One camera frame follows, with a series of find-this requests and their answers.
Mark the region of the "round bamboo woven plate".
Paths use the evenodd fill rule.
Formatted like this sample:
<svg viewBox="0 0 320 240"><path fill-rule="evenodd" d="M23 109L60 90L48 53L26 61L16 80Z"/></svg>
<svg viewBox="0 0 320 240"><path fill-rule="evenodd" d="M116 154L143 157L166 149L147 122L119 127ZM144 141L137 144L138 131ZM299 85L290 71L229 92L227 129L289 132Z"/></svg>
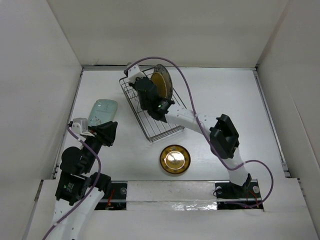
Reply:
<svg viewBox="0 0 320 240"><path fill-rule="evenodd" d="M164 77L159 72L154 72L151 75L151 81L155 84L157 92L160 97L167 97L167 86Z"/></svg>

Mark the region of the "light green rectangular plate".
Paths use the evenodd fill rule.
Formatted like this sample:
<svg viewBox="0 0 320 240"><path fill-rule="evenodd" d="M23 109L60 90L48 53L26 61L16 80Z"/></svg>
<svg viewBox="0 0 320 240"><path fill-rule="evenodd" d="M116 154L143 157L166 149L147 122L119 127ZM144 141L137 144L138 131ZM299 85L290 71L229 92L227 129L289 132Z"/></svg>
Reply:
<svg viewBox="0 0 320 240"><path fill-rule="evenodd" d="M98 99L89 114L88 125L98 126L113 121L118 109L118 103L110 99Z"/></svg>

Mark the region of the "blue floral round plate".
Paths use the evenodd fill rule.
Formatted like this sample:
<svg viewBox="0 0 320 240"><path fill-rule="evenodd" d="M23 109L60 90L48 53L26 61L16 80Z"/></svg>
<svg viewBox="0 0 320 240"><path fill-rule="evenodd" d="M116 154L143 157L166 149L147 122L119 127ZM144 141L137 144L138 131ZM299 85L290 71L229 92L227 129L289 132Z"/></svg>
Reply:
<svg viewBox="0 0 320 240"><path fill-rule="evenodd" d="M166 87L167 87L167 97L166 97L166 99L171 100L172 96L173 96L173 82L172 82L172 79L171 79L171 76L170 76L168 70L166 69L166 67L164 65L157 64L154 67L153 73L154 72L158 72L164 77L164 80L165 80L165 83L166 83Z"/></svg>

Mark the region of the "gold and black plate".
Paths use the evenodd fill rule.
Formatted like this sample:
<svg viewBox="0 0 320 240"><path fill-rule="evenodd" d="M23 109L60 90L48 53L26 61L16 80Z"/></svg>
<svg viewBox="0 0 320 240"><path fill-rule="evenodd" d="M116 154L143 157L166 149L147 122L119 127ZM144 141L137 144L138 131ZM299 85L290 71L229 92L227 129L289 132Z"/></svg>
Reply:
<svg viewBox="0 0 320 240"><path fill-rule="evenodd" d="M190 167L191 155L185 147L172 144L162 150L159 156L159 163L168 174L180 175Z"/></svg>

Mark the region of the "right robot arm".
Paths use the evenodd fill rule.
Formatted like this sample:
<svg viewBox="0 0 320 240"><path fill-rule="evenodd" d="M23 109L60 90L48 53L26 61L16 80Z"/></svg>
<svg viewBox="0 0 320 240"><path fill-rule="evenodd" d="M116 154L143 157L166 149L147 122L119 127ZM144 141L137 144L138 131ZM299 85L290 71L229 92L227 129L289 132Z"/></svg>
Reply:
<svg viewBox="0 0 320 240"><path fill-rule="evenodd" d="M129 85L137 92L141 109L154 120L179 125L205 137L211 152L228 171L229 185L224 192L230 199L239 199L249 191L252 177L240 157L239 133L228 115L214 118L176 104L172 100L171 78L160 73L131 77Z"/></svg>

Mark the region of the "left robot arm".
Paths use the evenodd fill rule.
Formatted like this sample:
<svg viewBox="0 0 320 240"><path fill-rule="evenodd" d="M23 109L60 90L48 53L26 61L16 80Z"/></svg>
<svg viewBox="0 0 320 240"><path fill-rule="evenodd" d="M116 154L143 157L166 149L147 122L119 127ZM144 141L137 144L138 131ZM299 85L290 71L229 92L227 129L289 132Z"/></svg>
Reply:
<svg viewBox="0 0 320 240"><path fill-rule="evenodd" d="M102 147L111 147L118 123L109 121L89 126L87 119L75 118L66 127L82 147L71 146L61 155L51 227L45 240L79 240L95 207L112 191L111 177L102 173L98 156Z"/></svg>

